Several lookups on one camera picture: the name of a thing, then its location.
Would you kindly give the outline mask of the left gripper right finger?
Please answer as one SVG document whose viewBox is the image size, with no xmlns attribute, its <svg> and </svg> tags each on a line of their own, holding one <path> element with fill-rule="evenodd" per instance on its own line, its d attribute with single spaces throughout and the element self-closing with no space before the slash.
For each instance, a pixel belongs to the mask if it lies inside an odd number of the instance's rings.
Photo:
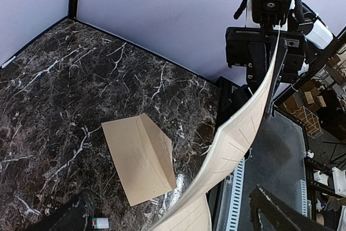
<svg viewBox="0 0 346 231">
<path fill-rule="evenodd" d="M 329 228 L 300 214 L 285 202 L 257 185 L 249 195 L 251 223 L 254 230 L 262 230 L 263 214 L 275 230 L 329 230 Z"/>
</svg>

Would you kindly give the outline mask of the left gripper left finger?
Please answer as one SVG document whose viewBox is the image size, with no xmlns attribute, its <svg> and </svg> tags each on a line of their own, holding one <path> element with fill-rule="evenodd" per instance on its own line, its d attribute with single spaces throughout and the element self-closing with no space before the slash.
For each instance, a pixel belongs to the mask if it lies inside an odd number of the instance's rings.
<svg viewBox="0 0 346 231">
<path fill-rule="evenodd" d="M 92 230 L 95 205 L 92 193 L 83 189 L 50 216 L 32 225 L 32 230 Z"/>
</svg>

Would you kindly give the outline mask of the brown paper envelope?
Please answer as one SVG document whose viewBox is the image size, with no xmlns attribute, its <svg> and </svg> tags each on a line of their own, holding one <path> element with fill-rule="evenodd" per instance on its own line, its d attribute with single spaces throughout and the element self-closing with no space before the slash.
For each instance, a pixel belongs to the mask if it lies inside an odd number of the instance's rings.
<svg viewBox="0 0 346 231">
<path fill-rule="evenodd" d="M 147 114 L 103 122 L 102 129 L 129 205 L 177 187 L 172 141 Z"/>
</svg>

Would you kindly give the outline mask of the cream decorated letter paper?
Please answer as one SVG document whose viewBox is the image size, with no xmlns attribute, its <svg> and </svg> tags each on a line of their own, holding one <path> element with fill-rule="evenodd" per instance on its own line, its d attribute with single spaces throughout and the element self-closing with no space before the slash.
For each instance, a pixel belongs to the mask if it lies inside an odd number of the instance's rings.
<svg viewBox="0 0 346 231">
<path fill-rule="evenodd" d="M 233 172 L 256 137 L 277 81 L 275 65 L 281 34 L 280 29 L 274 31 L 274 51 L 259 88 L 217 129 L 197 176 L 151 230 L 211 230 L 206 193 Z"/>
</svg>

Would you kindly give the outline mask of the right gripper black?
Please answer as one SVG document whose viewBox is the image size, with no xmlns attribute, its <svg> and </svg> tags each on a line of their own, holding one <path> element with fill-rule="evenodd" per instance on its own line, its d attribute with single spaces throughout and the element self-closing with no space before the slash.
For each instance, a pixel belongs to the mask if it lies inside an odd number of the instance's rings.
<svg viewBox="0 0 346 231">
<path fill-rule="evenodd" d="M 264 119 L 272 115 L 273 98 L 280 81 L 297 81 L 307 47 L 307 39 L 302 33 L 284 31 L 280 33 L 278 39 L 277 33 L 277 31 L 264 32 L 261 29 L 238 27 L 228 27 L 225 33 L 228 67 L 245 67 L 250 89 L 258 89 L 269 69 L 269 64 L 273 67 Z"/>
</svg>

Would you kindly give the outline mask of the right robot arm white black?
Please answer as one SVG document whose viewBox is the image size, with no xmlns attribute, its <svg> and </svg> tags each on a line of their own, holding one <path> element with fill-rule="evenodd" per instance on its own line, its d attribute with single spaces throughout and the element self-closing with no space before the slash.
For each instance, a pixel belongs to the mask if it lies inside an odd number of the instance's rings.
<svg viewBox="0 0 346 231">
<path fill-rule="evenodd" d="M 301 0 L 244 0 L 259 28 L 228 27 L 225 33 L 229 67 L 246 67 L 247 83 L 234 94 L 239 110 L 267 91 L 263 117 L 272 113 L 272 98 L 280 83 L 286 58 L 301 67 L 306 48 L 322 50 L 332 33 Z"/>
</svg>

